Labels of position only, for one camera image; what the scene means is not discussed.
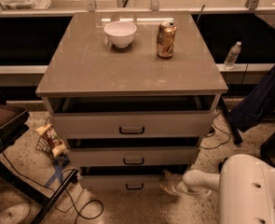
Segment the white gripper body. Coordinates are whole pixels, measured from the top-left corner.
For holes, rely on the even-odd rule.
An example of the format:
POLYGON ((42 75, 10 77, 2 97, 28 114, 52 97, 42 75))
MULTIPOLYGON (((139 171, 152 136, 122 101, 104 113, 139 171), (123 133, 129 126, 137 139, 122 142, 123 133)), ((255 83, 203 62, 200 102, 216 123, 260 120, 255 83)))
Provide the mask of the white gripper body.
POLYGON ((183 176, 178 174, 171 174, 168 178, 168 191, 172 195, 182 195, 187 194, 189 188, 183 181, 183 176))

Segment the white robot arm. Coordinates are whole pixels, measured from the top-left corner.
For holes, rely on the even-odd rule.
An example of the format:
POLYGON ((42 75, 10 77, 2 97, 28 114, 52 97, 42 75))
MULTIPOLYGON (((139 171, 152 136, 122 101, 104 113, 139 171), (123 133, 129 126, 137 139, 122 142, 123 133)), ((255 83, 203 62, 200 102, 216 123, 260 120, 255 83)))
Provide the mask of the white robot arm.
POLYGON ((218 174, 189 169, 163 172, 160 186, 171 195, 219 194, 219 224, 275 224, 275 168, 256 157, 229 157, 218 174))

